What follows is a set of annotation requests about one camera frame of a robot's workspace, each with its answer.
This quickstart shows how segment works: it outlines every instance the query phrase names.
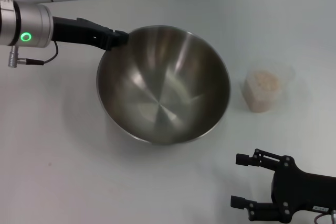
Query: label sticker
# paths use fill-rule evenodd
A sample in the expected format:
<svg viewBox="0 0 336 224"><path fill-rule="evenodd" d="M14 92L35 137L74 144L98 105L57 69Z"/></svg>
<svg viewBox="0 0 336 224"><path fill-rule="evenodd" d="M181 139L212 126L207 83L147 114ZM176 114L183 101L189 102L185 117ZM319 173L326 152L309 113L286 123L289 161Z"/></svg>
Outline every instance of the label sticker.
<svg viewBox="0 0 336 224"><path fill-rule="evenodd" d="M329 208L314 206L314 207L313 207L313 210L321 211L321 212L328 212L328 211L329 211Z"/></svg>

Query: white table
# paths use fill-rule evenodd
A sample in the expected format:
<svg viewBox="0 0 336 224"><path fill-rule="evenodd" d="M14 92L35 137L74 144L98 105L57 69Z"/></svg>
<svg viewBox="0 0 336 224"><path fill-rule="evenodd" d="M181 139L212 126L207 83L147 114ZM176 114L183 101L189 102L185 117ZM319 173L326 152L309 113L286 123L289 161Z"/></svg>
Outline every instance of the white table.
<svg viewBox="0 0 336 224"><path fill-rule="evenodd" d="M249 223L229 207L236 195L270 202L272 172L235 165L260 148L292 155L306 172L336 176L335 0L84 0L47 4L131 31L171 25L206 39L222 55L232 97L202 139L172 147L130 139L105 116L96 92L103 51L59 43L45 65L7 67L0 47L0 223ZM21 48L47 59L46 49ZM278 109L248 111L239 85L250 60L275 58L296 79ZM298 212L292 223L312 223ZM329 223L329 218L320 223Z"/></svg>

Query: metal bowl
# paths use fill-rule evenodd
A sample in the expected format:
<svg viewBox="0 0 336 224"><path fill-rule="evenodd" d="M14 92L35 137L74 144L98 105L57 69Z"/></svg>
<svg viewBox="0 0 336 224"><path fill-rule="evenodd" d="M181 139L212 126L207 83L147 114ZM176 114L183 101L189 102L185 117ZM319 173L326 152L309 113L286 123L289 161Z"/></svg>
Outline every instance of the metal bowl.
<svg viewBox="0 0 336 224"><path fill-rule="evenodd" d="M105 52L97 88L106 112L130 135L174 144L203 136L218 123L230 81L206 41L176 27L149 26Z"/></svg>

